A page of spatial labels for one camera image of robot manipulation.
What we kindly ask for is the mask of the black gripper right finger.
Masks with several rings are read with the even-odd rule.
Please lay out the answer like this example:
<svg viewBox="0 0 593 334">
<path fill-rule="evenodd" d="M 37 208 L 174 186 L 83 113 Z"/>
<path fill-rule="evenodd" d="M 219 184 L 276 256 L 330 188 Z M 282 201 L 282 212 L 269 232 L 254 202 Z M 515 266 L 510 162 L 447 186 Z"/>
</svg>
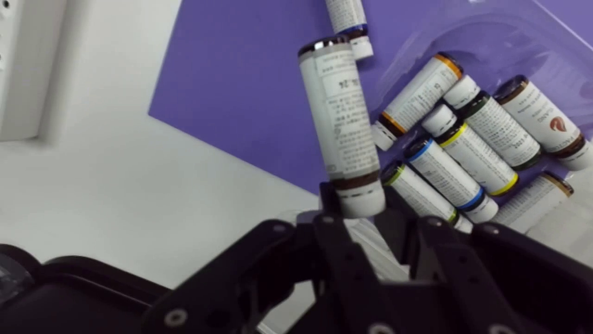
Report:
<svg viewBox="0 0 593 334">
<path fill-rule="evenodd" d="M 408 280 L 387 288 L 400 334 L 593 334 L 593 271 L 498 223 L 463 234 L 389 208 L 374 219 Z"/>
</svg>

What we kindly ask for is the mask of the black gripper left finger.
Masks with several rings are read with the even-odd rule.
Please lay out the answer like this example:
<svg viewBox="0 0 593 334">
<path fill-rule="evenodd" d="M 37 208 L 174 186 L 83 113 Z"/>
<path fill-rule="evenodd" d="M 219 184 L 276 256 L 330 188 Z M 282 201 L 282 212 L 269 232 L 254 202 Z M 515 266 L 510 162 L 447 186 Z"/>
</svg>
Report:
<svg viewBox="0 0 593 334">
<path fill-rule="evenodd" d="M 321 184 L 321 204 L 296 225 L 256 225 L 161 297 L 145 316 L 143 334 L 256 334 L 300 282 L 313 286 L 315 301 L 285 334 L 365 330 L 378 279 L 350 238 L 330 182 Z"/>
</svg>

